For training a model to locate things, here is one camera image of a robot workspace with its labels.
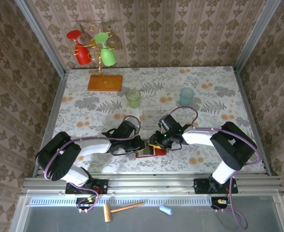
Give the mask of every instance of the green mug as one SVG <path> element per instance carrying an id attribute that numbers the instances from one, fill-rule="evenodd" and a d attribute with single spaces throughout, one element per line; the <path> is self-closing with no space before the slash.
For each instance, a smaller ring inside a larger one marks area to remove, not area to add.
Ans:
<path id="1" fill-rule="evenodd" d="M 94 40 L 98 44 L 106 42 L 108 39 L 108 34 L 106 32 L 100 32 L 94 36 Z"/>
<path id="2" fill-rule="evenodd" d="M 114 50 L 110 50 L 110 49 L 111 47 L 102 43 L 101 59 L 105 66 L 112 66 L 116 64 L 117 62 L 117 58 L 116 58 Z"/>

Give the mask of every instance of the vent grille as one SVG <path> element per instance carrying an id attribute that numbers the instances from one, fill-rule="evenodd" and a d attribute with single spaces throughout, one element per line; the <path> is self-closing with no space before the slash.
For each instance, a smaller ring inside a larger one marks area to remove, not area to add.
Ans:
<path id="1" fill-rule="evenodd" d="M 76 197 L 33 197 L 30 206 L 75 206 L 75 202 Z M 102 197 L 97 205 L 122 206 L 139 202 L 144 202 L 145 206 L 211 206 L 211 197 Z"/>

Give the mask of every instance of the hammer head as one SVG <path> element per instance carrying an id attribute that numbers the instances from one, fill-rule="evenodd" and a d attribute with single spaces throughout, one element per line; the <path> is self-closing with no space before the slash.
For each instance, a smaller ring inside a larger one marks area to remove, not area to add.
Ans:
<path id="1" fill-rule="evenodd" d="M 109 204 L 103 205 L 105 222 L 112 220 L 111 206 Z"/>

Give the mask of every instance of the hammer handle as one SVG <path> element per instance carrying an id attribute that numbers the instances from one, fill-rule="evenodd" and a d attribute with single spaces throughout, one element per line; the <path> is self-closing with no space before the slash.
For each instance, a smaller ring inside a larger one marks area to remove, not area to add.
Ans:
<path id="1" fill-rule="evenodd" d="M 141 202 L 141 203 L 137 203 L 137 204 L 132 204 L 132 205 L 128 205 L 128 206 L 125 206 L 125 207 L 121 207 L 121 208 L 118 208 L 118 209 L 112 209 L 111 213 L 115 213 L 115 212 L 126 210 L 126 209 L 131 209 L 131 208 L 138 207 L 138 206 L 144 205 L 144 204 L 145 204 L 144 202 Z"/>

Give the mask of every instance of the aluminum frame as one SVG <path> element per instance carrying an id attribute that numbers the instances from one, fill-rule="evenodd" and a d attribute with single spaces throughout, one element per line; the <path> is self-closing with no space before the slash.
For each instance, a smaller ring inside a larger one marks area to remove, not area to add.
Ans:
<path id="1" fill-rule="evenodd" d="M 255 123 L 254 115 L 253 115 L 253 112 L 251 110 L 251 107 L 250 107 L 250 104 L 249 104 L 249 101 L 248 101 L 248 98 L 247 98 L 247 95 L 246 95 L 246 91 L 245 91 L 244 85 L 242 83 L 242 80 L 240 78 L 238 70 L 233 68 L 233 71 L 234 71 L 235 78 L 236 78 L 236 81 L 237 81 L 238 86 L 239 86 L 240 94 L 241 94 L 241 96 L 243 98 L 243 102 L 244 102 L 244 106 L 245 106 L 245 109 L 246 109 L 246 112 L 247 112 L 247 115 L 248 115 L 249 122 L 250 122 L 252 130 L 253 130 L 253 134 L 254 134 L 254 138 L 255 138 L 255 142 L 256 142 L 257 148 L 260 151 L 260 154 L 262 155 L 264 167 L 265 167 L 265 169 L 267 171 L 267 174 L 268 175 L 272 175 L 272 170 L 271 170 L 271 167 L 269 165 L 269 159 L 268 159 L 268 157 L 267 157 L 267 155 L 266 155 L 266 153 L 264 151 L 264 147 L 262 145 L 262 141 L 261 141 L 261 138 L 260 138 L 258 127 L 257 127 L 257 125 Z"/>
<path id="2" fill-rule="evenodd" d="M 247 39 L 234 67 L 237 71 L 241 71 L 250 54 L 253 52 L 254 47 L 258 43 L 262 33 L 271 20 L 274 12 L 276 11 L 281 0 L 268 0 L 249 36 Z"/>
<path id="3" fill-rule="evenodd" d="M 47 125 L 46 125 L 46 129 L 45 129 L 45 132 L 44 132 L 43 140 L 42 140 L 42 143 L 41 143 L 41 146 L 40 146 L 40 150 L 53 137 L 55 125 L 56 125 L 56 122 L 57 122 L 58 112 L 59 112 L 60 105 L 61 105 L 61 100 L 62 100 L 64 90 L 66 88 L 66 83 L 67 83 L 67 80 L 68 80 L 68 75 L 69 75 L 69 72 L 66 72 L 64 77 L 62 79 L 60 79 L 58 89 L 57 89 L 57 93 L 55 95 L 55 100 L 54 100 L 53 106 L 52 106 L 51 111 L 50 111 L 50 115 L 49 115 L 48 122 L 47 122 Z M 37 176 L 39 169 L 40 169 L 40 166 L 39 166 L 38 162 L 36 162 L 35 166 L 34 166 L 33 173 L 32 173 L 32 177 Z"/>
<path id="4" fill-rule="evenodd" d="M 32 12 L 31 8 L 28 5 L 28 1 L 16 0 L 16 3 L 19 6 L 21 12 L 24 14 L 34 34 L 36 35 L 39 42 L 41 43 L 50 61 L 54 65 L 57 73 L 59 74 L 61 78 L 64 77 L 65 69 L 63 65 L 61 64 L 60 60 L 58 59 L 56 52 L 54 51 L 54 49 L 48 42 L 47 38 L 45 37 L 43 30 L 40 27 L 40 24 L 37 22 L 35 14 Z"/>
<path id="5" fill-rule="evenodd" d="M 195 194 L 193 179 L 206 178 L 209 174 L 94 174 L 94 178 L 109 179 L 105 199 L 131 197 L 170 197 L 172 199 L 194 199 L 201 196 L 224 196 L 224 194 Z M 280 178 L 266 174 L 237 174 L 239 193 L 234 197 L 273 196 L 284 230 L 284 187 Z M 29 212 L 32 197 L 65 197 L 65 181 L 52 182 L 43 178 L 26 178 L 24 188 L 15 211 L 11 232 L 22 232 Z"/>

